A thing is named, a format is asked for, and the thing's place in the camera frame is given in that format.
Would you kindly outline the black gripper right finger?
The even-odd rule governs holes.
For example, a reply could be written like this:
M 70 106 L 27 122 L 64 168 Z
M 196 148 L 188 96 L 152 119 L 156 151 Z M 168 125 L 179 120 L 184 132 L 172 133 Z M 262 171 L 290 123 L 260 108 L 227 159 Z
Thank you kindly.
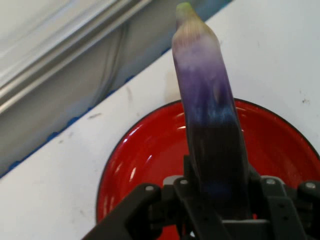
M 248 240 L 318 240 L 320 238 L 320 183 L 301 182 L 297 188 L 275 176 L 249 168 L 251 211 Z

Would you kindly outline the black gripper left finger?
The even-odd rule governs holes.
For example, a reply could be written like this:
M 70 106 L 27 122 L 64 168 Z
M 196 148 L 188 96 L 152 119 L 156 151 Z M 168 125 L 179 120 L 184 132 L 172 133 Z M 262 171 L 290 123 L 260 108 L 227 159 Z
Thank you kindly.
M 180 239 L 223 239 L 223 223 L 209 199 L 196 189 L 191 158 L 183 160 L 182 177 L 173 184 L 138 185 L 85 236 L 85 240 L 155 240 L 167 226 Z

